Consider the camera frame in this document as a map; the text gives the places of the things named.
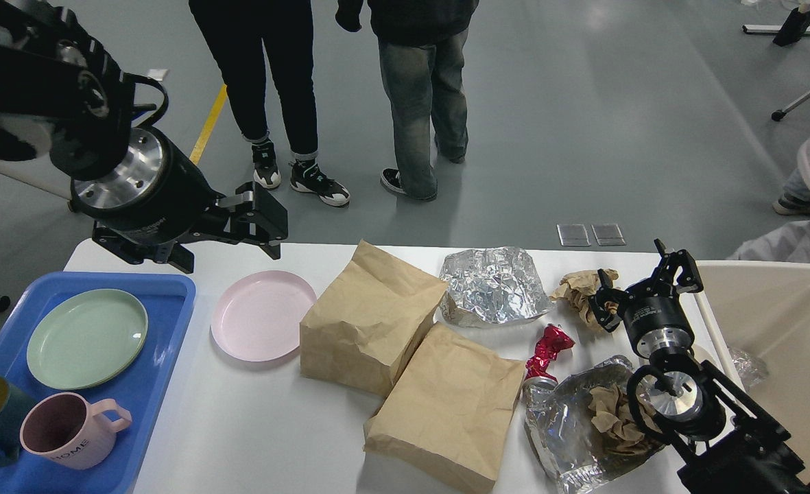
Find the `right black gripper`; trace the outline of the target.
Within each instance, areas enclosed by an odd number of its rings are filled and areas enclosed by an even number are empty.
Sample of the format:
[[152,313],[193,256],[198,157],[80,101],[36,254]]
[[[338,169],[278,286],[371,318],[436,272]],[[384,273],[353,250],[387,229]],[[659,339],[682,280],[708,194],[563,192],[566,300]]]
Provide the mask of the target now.
[[588,298],[598,325],[612,333],[622,321],[633,351],[643,359],[688,353],[694,334],[678,295],[704,290],[697,263],[687,250],[667,251],[659,238],[654,244],[660,262],[648,279],[625,291],[598,269],[599,287]]

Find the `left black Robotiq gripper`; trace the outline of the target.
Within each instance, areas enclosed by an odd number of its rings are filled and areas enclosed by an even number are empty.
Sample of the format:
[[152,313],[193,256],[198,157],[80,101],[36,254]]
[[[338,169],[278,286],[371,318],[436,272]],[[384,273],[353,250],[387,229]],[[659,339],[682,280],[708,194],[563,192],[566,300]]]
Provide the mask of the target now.
[[71,191],[75,208],[98,222],[94,243],[129,265],[192,273],[193,253],[173,240],[194,223],[197,242],[257,245],[275,260],[289,233],[287,210],[267,189],[250,181],[223,196],[153,126],[132,128],[122,162],[104,177],[72,180]]

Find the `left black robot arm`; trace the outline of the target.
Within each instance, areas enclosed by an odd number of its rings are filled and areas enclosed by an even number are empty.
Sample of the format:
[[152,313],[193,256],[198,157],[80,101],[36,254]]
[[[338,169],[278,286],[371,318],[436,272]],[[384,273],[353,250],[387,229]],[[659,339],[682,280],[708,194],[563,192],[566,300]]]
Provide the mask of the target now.
[[131,265],[146,259],[192,273],[188,243],[257,245],[279,259],[287,211],[245,183],[226,196],[156,128],[169,106],[138,104],[137,85],[72,10],[0,1],[0,161],[49,156],[71,178],[73,210],[93,240]]

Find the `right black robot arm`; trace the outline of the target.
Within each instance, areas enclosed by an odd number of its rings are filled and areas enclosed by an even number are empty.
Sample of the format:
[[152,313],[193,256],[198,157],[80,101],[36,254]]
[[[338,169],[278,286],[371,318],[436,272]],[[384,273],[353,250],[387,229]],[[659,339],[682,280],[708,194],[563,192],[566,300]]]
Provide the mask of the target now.
[[680,305],[703,283],[686,250],[667,251],[650,277],[621,290],[598,271],[589,297],[598,323],[623,325],[632,350],[647,360],[628,379],[628,407],[644,434],[671,445],[691,493],[810,493],[798,478],[804,462],[787,446],[790,432],[711,362],[693,355],[694,333]]

